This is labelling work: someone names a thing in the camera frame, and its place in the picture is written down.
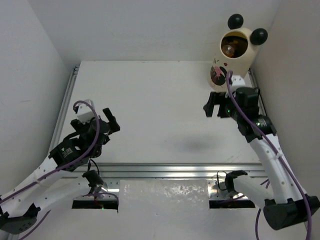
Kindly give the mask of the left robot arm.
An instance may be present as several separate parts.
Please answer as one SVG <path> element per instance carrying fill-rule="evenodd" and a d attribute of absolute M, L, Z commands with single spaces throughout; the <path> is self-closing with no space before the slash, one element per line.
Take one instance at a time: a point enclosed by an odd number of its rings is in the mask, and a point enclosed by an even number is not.
<path fill-rule="evenodd" d="M 19 235 L 38 221 L 40 212 L 49 212 L 59 201 L 81 195 L 98 194 L 104 185 L 100 174 L 91 169 L 66 187 L 48 189 L 55 182 L 86 165 L 102 154 L 109 136 L 120 131 L 120 125 L 109 108 L 102 111 L 104 121 L 92 107 L 74 108 L 77 118 L 71 121 L 74 132 L 53 148 L 32 174 L 12 191 L 0 197 L 0 229 Z"/>

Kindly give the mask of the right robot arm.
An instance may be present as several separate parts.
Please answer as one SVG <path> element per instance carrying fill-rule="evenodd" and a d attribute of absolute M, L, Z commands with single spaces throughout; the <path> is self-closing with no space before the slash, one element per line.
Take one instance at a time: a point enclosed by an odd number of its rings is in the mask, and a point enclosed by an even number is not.
<path fill-rule="evenodd" d="M 232 95 L 212 91 L 203 110 L 211 117 L 214 106 L 218 105 L 218 117 L 236 121 L 239 132 L 258 156 L 271 186 L 265 189 L 254 183 L 244 170 L 236 170 L 225 177 L 226 191 L 246 195 L 262 209 L 269 226 L 280 230 L 308 221 L 320 208 L 320 201 L 317 196 L 309 196 L 293 179 L 280 149 L 277 131 L 270 118 L 260 114 L 258 100 L 259 93 L 251 87 L 240 87 Z"/>

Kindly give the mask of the orange bottle with gold cap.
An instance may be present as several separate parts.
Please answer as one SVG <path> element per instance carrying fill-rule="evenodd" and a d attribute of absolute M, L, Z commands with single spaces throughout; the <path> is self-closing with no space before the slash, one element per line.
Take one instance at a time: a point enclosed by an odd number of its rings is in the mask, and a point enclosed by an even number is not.
<path fill-rule="evenodd" d="M 235 43 L 226 43 L 221 47 L 223 54 L 229 58 L 234 58 L 236 55 L 237 45 Z"/>

